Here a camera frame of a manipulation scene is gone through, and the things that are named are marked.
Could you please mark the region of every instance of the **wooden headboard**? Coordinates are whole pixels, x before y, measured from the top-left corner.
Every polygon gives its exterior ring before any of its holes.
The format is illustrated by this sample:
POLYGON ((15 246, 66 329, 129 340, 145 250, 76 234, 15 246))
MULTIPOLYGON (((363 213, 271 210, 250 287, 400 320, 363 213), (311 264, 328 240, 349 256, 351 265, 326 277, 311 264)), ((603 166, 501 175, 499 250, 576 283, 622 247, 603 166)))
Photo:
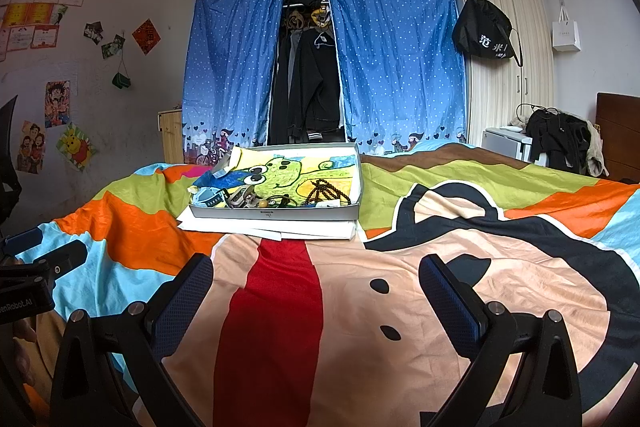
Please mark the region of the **wooden headboard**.
POLYGON ((598 93, 596 123, 600 126, 609 179, 640 182, 640 98, 598 93))

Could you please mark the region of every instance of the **colorful blanket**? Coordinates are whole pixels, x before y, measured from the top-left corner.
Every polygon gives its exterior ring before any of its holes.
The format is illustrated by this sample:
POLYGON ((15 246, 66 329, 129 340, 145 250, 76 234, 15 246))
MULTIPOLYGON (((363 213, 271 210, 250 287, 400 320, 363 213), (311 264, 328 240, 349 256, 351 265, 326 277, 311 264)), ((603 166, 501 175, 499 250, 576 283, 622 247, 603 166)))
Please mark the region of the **colorful blanket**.
MULTIPOLYGON (((351 241, 268 241, 186 232, 175 216, 204 167, 157 165, 41 225, 80 238, 84 266, 57 282, 57 311, 121 312, 147 300, 194 252, 214 283, 164 365, 205 425, 425 425, 462 377, 418 284, 437 253, 484 301, 564 316, 583 425, 596 426, 640 360, 640 190, 445 144, 361 156, 361 230, 351 241)), ((489 403, 500 410, 512 355, 489 403)), ((143 406, 142 425, 151 425, 143 406)))

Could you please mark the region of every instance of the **white wall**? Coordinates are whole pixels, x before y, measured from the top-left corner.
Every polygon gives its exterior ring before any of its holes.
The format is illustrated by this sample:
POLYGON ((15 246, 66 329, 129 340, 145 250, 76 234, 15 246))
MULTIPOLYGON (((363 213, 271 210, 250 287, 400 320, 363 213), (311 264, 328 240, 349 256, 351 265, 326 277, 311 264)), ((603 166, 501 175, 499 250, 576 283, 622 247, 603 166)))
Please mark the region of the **white wall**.
POLYGON ((63 126, 47 129, 44 168, 39 175, 18 172, 23 192, 3 232, 62 217, 111 181, 162 161, 157 113, 182 99, 193 5, 194 0, 84 0, 82 7, 69 7, 62 19, 57 48, 11 52, 0 62, 0 105, 18 94, 12 130, 14 160, 22 121, 44 122, 47 73, 59 76, 77 70, 72 121, 98 149, 86 170, 78 172, 55 147, 63 126), (162 40, 145 57, 131 33, 147 18, 162 40), (129 89, 111 85, 119 57, 103 60, 100 46, 82 36, 85 23, 95 21, 104 28, 101 44, 124 30, 129 89))
MULTIPOLYGON (((598 92, 640 96, 640 13, 632 0, 565 0, 582 50, 554 52, 556 105, 595 118, 598 92)), ((559 0, 545 0, 549 28, 559 0)))

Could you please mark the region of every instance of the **red stripe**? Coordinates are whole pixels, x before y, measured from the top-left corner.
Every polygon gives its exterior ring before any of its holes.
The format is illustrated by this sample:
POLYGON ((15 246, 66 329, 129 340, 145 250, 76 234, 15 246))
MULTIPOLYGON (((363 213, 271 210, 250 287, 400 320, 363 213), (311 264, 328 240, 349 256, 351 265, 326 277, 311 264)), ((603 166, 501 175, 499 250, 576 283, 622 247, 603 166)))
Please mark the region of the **red stripe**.
POLYGON ((263 239, 220 333, 213 425, 305 427, 322 333, 322 292, 304 241, 263 239))

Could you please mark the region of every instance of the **blue curtain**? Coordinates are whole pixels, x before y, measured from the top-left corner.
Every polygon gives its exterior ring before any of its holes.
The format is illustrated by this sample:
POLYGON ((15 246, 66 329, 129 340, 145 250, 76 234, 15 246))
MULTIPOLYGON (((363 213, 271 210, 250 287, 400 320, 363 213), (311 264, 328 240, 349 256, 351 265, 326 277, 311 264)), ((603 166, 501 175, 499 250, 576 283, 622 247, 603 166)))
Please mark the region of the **blue curtain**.
POLYGON ((196 0, 182 99, 186 163, 266 142, 282 0, 196 0))
POLYGON ((455 0, 330 0, 346 133, 361 152, 411 150, 466 131, 455 0))

